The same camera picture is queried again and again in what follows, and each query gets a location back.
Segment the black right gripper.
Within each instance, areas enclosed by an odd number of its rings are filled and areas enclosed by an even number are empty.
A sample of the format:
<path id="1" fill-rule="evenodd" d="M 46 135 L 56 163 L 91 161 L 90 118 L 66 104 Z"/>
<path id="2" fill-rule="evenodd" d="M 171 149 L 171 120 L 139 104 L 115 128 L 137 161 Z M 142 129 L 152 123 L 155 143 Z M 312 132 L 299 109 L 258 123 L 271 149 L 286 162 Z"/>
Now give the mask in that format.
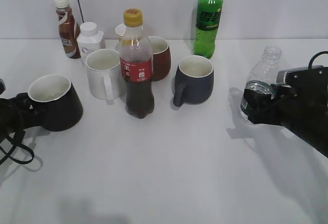
<path id="1" fill-rule="evenodd" d="M 242 110 L 252 123 L 285 127 L 327 156 L 327 86 L 247 84 Z"/>

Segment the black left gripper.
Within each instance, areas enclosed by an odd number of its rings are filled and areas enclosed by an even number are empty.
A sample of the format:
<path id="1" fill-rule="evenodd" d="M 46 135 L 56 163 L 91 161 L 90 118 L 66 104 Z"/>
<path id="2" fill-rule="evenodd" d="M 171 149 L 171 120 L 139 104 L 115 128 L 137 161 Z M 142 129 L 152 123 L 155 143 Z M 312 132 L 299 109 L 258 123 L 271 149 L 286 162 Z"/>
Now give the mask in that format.
<path id="1" fill-rule="evenodd" d="M 1 136 L 9 142 L 21 142 L 25 129 L 42 126 L 44 113 L 32 106 L 27 93 L 1 98 Z"/>

